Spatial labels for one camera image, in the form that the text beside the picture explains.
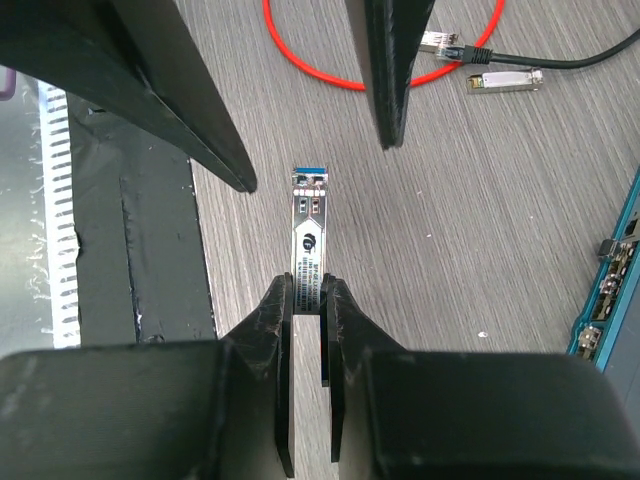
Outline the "grey blue network switch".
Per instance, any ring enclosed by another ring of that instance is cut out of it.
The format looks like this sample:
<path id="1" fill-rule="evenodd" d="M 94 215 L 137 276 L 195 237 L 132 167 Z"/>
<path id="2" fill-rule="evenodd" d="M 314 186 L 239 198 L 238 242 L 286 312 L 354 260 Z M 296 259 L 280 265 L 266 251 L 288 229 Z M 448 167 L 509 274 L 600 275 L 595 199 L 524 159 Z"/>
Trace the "grey blue network switch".
<path id="1" fill-rule="evenodd" d="M 598 271 L 567 347 L 604 370 L 639 280 L 639 179 L 635 178 L 610 237 L 597 251 Z"/>

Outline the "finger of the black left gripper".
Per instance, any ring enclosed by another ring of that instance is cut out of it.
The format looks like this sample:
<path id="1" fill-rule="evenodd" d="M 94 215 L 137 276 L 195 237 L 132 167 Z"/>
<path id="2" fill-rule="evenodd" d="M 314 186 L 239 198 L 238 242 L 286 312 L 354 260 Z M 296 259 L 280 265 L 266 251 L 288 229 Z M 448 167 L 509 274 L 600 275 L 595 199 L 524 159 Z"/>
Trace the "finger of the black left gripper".
<path id="1" fill-rule="evenodd" d="M 238 192 L 257 177 L 172 1 L 4 1 L 1 63 L 174 145 Z"/>
<path id="2" fill-rule="evenodd" d="M 346 0 L 368 105 L 384 150 L 403 144 L 413 66 L 435 2 Z"/>

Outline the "silver SFP module labelled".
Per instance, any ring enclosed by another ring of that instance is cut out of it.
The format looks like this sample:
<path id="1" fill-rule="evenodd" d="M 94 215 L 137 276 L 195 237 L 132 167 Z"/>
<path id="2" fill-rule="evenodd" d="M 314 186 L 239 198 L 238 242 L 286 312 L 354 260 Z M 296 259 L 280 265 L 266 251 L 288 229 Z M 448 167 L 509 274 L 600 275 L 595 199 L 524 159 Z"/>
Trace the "silver SFP module labelled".
<path id="1" fill-rule="evenodd" d="M 326 263 L 328 170 L 296 167 L 292 173 L 291 273 L 293 309 L 319 316 Z"/>

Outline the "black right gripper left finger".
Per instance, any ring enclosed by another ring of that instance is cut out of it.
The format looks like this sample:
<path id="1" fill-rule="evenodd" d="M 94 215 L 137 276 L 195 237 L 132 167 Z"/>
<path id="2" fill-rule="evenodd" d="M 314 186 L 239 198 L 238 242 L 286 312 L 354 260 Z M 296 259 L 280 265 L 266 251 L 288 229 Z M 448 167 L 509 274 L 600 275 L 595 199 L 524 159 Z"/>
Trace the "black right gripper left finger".
<path id="1" fill-rule="evenodd" d="M 276 276 L 224 339 L 232 346 L 223 478 L 295 475 L 293 282 Z"/>

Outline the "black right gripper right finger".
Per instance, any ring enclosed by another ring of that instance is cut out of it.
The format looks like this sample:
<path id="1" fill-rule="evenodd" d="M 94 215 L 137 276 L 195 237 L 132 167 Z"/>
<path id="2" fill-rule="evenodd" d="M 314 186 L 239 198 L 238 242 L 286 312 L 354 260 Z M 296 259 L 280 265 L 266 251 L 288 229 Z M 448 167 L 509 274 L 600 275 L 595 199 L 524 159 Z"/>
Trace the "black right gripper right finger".
<path id="1" fill-rule="evenodd" d="M 359 368 L 367 351 L 402 351 L 404 347 L 359 307 L 346 281 L 323 277 L 320 291 L 322 385 L 330 391 L 331 461 L 340 459 L 345 382 Z"/>

